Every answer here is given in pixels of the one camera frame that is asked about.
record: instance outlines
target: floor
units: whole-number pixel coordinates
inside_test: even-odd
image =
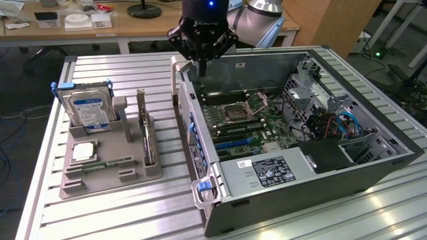
[[[384,15],[372,18],[366,27],[368,33],[375,32],[383,19]],[[398,24],[399,22],[394,21],[388,25],[380,36],[380,40],[384,40],[388,37],[390,32]],[[407,65],[427,43],[427,36],[410,28],[406,30],[404,34],[406,38],[402,37],[394,46],[392,50],[395,55],[386,55],[380,62],[384,65],[396,64],[408,74],[412,74],[414,70],[410,69]],[[382,41],[378,41],[372,51],[379,49],[382,45]],[[120,52],[117,45],[113,43],[100,44],[99,51],[93,51],[89,44],[64,46],[63,48],[69,55],[73,56],[112,55],[119,54]],[[165,52],[173,50],[167,42],[159,42],[156,49],[152,48],[151,42],[132,43],[131,48],[133,53]],[[49,52],[48,55],[33,64],[35,73],[28,76],[23,73],[23,63],[39,49],[39,47],[31,47],[29,53],[21,54],[17,48],[11,48],[8,53],[0,57],[0,114],[13,111],[8,114],[16,115],[23,109],[52,104],[53,96],[51,94],[49,85],[51,82],[57,82],[59,80],[63,67],[63,56],[57,52]],[[5,50],[5,48],[0,48],[0,53],[4,53]],[[350,55],[347,61],[362,74],[380,68],[378,63],[368,61],[359,54]],[[391,76],[387,75],[387,69],[370,74],[370,78],[382,81],[383,83],[390,83],[392,80]],[[427,81],[427,70],[423,71],[419,80],[423,82]],[[28,113],[28,117],[43,116],[48,111],[48,108],[35,110]],[[1,140],[15,131],[23,120],[23,118],[11,120],[0,118]],[[4,209],[12,208],[11,211],[0,215],[0,240],[11,240],[16,235],[47,121],[47,117],[28,119],[21,140],[5,149],[13,169],[16,170],[13,173],[17,173],[17,176],[15,178],[15,174],[11,175],[9,181],[0,187],[0,213]],[[1,146],[5,147],[8,144],[9,141],[1,144]],[[4,179],[4,174],[5,171],[0,171],[0,181]],[[17,182],[21,185],[21,193],[19,192]]]

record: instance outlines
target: hard drive label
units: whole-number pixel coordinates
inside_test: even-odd
[[[103,100],[100,98],[76,100],[73,104],[85,128],[99,129],[108,125],[109,121],[105,111],[101,110]]]
[[[264,188],[296,180],[283,156],[255,161],[252,162],[252,166]]]

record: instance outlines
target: green circuit board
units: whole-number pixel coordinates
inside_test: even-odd
[[[221,161],[284,150],[299,141],[276,106],[259,92],[244,102],[201,105],[215,147],[249,140],[248,144],[216,149]]]

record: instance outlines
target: aluminum extrusion table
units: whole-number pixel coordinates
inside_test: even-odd
[[[427,149],[426,128],[331,51],[314,47],[328,64],[378,109]],[[136,117],[136,88],[145,89],[155,118],[164,176],[112,191],[61,200],[59,197],[69,118],[55,100],[16,239],[205,239],[200,212],[189,189],[189,174],[171,101],[169,53],[81,56],[64,63],[61,82],[113,82]],[[334,93],[342,87],[322,81]],[[213,240],[406,239],[427,238],[427,154],[388,175],[366,192],[209,238]]]

